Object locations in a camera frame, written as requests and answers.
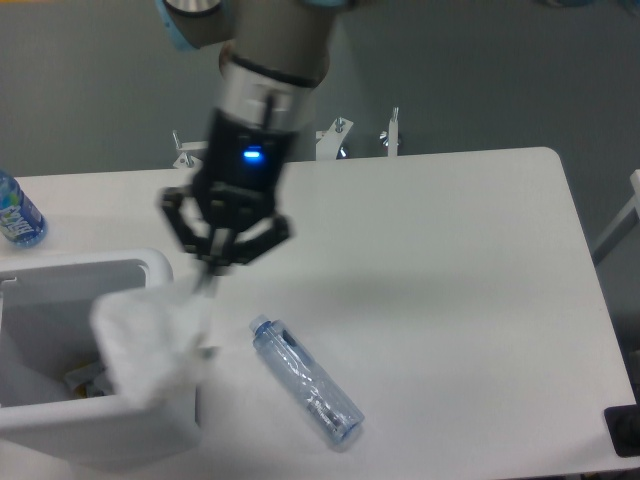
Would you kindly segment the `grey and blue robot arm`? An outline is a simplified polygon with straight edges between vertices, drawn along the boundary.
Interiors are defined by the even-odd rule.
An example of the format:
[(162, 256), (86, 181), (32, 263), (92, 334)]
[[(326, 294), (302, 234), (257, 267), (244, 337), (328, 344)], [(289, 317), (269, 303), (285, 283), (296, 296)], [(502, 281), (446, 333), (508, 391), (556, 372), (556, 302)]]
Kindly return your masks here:
[(338, 16), (359, 1), (159, 1), (174, 45), (229, 42), (221, 103), (189, 185), (168, 187), (161, 209), (183, 250), (203, 267), (196, 291), (286, 241), (276, 192), (285, 161), (326, 76)]

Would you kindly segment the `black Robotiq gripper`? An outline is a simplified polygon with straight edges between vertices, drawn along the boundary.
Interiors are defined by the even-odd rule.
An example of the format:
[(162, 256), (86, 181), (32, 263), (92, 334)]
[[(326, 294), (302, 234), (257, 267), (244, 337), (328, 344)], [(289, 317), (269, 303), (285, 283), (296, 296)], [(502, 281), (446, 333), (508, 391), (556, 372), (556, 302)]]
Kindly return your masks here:
[[(295, 132), (247, 126), (217, 109), (208, 148), (191, 185), (203, 220), (214, 229), (242, 232), (271, 215), (275, 188), (296, 138)], [(292, 234), (289, 219), (275, 214), (255, 237), (238, 240), (233, 233), (213, 257), (213, 238), (198, 235), (182, 213), (184, 202), (190, 198), (186, 187), (167, 187), (160, 192), (159, 208), (182, 251), (201, 264), (194, 294), (205, 294), (209, 289), (213, 295), (218, 279), (232, 266), (254, 262)]]

